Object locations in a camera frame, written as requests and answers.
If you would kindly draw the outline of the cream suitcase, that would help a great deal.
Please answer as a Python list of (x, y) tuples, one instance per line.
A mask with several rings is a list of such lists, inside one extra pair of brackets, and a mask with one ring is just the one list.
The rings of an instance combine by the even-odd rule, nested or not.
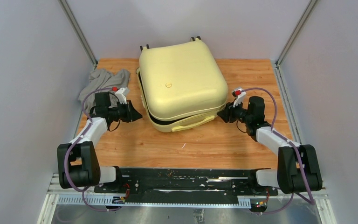
[(228, 85), (200, 36), (177, 45), (140, 48), (136, 74), (155, 129), (179, 132), (216, 118), (226, 104)]

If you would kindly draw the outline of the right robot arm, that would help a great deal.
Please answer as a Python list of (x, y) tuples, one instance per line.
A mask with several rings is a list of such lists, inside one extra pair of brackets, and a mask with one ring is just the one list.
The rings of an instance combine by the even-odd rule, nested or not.
[(265, 120), (265, 104), (261, 97), (250, 97), (248, 107), (227, 103), (217, 115), (225, 123), (245, 124), (246, 134), (277, 155), (277, 168), (252, 169), (248, 190), (261, 194), (266, 187), (279, 188), (285, 194), (320, 191), (323, 187), (316, 150), (312, 145), (291, 141)]

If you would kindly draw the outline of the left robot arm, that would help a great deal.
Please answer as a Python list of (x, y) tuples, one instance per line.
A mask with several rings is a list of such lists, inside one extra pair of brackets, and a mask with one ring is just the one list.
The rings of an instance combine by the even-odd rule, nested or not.
[(95, 147), (100, 138), (110, 130), (112, 122), (131, 123), (143, 116), (127, 99), (112, 106), (112, 96), (112, 92), (97, 93), (86, 126), (72, 141), (58, 146), (58, 176), (63, 189), (72, 188), (80, 192), (81, 187), (105, 183), (113, 193), (118, 193), (124, 188), (119, 167), (100, 166)]

